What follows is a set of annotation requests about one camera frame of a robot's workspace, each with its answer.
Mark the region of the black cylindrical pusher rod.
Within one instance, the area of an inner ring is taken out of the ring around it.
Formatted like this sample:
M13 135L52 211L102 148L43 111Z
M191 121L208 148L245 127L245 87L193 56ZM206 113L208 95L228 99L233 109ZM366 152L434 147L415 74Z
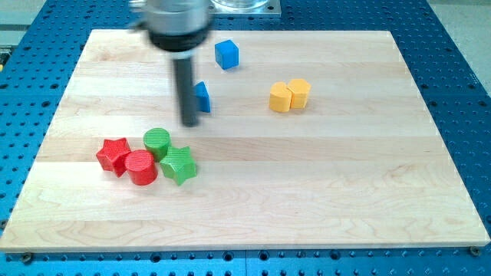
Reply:
M193 59L174 59L173 70L181 123L185 127L195 127L198 124L198 116L193 83Z

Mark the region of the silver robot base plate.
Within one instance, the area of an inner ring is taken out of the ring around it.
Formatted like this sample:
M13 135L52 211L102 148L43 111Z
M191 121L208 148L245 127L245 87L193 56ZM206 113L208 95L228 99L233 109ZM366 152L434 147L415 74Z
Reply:
M186 20L227 17L278 17L280 0L130 0L129 6L136 12L149 16L185 18Z

